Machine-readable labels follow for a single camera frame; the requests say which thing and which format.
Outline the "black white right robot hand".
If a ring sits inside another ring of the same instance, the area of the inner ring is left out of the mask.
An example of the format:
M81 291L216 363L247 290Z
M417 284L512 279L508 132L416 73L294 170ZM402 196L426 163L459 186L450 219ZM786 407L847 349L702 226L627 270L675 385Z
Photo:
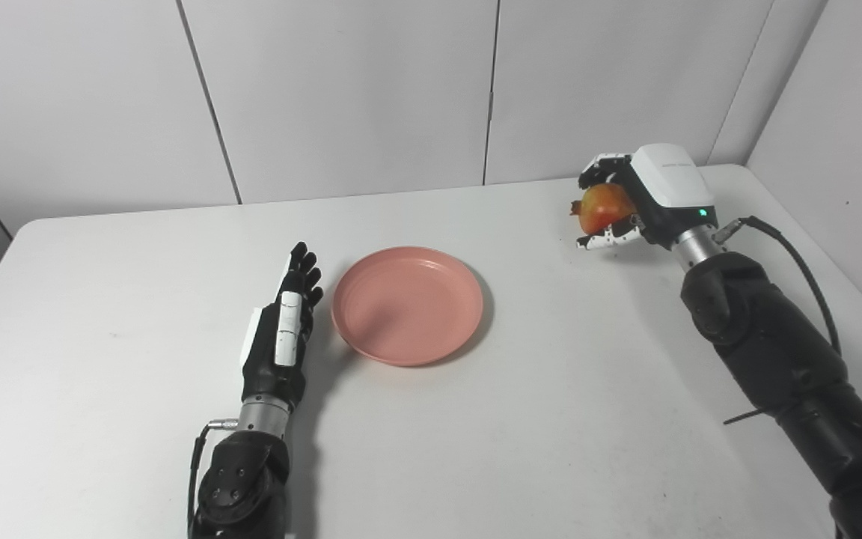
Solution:
M578 177L573 201L583 249L642 239L668 252L694 230L718 228L715 198L694 160L677 144L645 144L633 153L602 153Z

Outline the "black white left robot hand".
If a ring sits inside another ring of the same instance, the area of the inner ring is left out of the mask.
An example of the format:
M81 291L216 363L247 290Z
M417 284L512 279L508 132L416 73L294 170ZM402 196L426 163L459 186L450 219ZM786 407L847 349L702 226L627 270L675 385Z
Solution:
M249 320L242 366L242 401L276 399L294 412L304 398L302 372L314 311L324 296L317 257L307 243L291 249L275 298Z

